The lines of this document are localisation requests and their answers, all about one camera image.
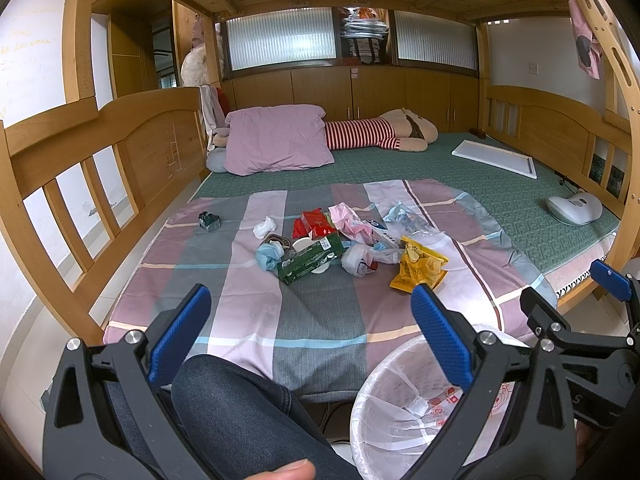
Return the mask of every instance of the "white trash bin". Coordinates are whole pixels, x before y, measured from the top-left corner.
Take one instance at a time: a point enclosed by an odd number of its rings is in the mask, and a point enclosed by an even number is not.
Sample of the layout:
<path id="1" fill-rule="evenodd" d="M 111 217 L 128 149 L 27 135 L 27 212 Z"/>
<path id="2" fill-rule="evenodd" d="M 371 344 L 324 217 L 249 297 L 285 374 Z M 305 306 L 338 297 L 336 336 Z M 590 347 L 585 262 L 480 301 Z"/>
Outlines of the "white trash bin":
<path id="1" fill-rule="evenodd" d="M 503 343 L 526 346 L 486 325 Z M 467 463 L 486 455 L 500 427 L 513 383 L 503 384 Z M 367 378 L 351 412 L 351 451 L 365 480 L 398 480 L 444 425 L 462 391 L 445 377 L 422 335 L 389 354 Z"/>

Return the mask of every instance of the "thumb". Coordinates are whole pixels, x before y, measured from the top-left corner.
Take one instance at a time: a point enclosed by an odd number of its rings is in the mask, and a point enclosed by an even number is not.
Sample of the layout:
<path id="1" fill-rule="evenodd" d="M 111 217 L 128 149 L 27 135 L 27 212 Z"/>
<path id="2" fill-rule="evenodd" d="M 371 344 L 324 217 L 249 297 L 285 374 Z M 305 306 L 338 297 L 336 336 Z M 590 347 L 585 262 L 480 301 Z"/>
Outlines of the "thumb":
<path id="1" fill-rule="evenodd" d="M 274 472 L 249 476 L 245 480 L 314 480 L 316 468 L 309 460 L 299 460 L 276 469 Z"/>

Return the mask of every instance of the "green mattress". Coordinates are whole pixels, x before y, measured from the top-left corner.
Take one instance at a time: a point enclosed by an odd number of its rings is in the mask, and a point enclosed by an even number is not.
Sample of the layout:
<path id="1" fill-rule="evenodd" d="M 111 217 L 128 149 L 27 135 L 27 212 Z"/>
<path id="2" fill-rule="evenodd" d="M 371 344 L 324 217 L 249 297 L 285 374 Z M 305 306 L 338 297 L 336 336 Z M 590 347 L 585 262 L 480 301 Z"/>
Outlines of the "green mattress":
<path id="1" fill-rule="evenodd" d="M 536 161 L 538 179 L 527 178 L 481 162 L 451 155 L 464 139 L 480 141 L 471 134 L 441 134 L 426 152 L 407 153 L 361 148 L 334 152 L 335 163 L 303 171 L 277 171 L 237 176 L 212 173 L 194 198 L 241 196 L 275 189 L 307 189 L 325 184 L 363 184 L 404 178 L 433 178 L 473 195 L 498 221 L 511 240 L 541 272 L 571 260 L 615 230 L 620 220 L 605 209 L 601 218 L 585 226 L 568 226 L 546 209 L 548 196 L 572 195 L 554 171 Z"/>

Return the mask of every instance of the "white mouse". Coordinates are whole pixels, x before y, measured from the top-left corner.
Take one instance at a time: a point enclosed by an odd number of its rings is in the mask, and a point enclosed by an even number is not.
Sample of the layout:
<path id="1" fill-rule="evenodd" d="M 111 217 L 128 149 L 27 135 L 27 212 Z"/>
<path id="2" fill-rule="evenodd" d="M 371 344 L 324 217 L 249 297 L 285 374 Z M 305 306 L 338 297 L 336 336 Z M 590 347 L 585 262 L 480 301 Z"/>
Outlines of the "white mouse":
<path id="1" fill-rule="evenodd" d="M 571 198 L 551 196 L 546 200 L 549 212 L 567 225 L 585 225 L 602 216 L 602 202 L 591 193 L 578 193 Z"/>

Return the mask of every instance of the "stuffed toy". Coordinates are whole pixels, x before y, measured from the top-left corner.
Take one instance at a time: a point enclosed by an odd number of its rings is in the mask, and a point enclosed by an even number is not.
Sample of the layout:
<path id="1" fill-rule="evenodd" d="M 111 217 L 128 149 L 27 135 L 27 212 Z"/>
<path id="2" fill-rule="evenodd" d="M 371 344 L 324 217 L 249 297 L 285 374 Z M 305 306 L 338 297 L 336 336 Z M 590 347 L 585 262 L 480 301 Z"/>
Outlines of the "stuffed toy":
<path id="1" fill-rule="evenodd" d="M 401 152 L 423 152 L 438 139 L 438 129 L 427 119 L 401 108 L 375 119 L 329 121 L 325 123 L 326 143 L 330 150 L 350 150 L 378 146 Z M 220 128 L 213 144 L 226 146 L 228 128 Z"/>

